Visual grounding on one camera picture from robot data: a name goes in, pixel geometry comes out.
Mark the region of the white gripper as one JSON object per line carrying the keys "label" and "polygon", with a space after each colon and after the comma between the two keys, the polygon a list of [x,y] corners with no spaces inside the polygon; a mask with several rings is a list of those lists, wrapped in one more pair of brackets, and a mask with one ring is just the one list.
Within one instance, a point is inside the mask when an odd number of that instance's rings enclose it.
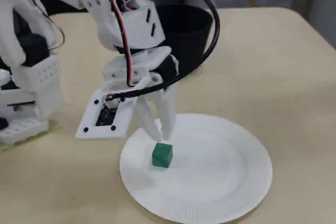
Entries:
{"label": "white gripper", "polygon": [[[169,46],[156,47],[131,56],[131,68],[124,56],[116,56],[102,71],[103,89],[140,90],[173,80],[179,73],[179,61]],[[154,141],[168,141],[176,125],[176,85],[137,97],[134,118]],[[147,97],[156,105],[161,131],[154,122]]]}

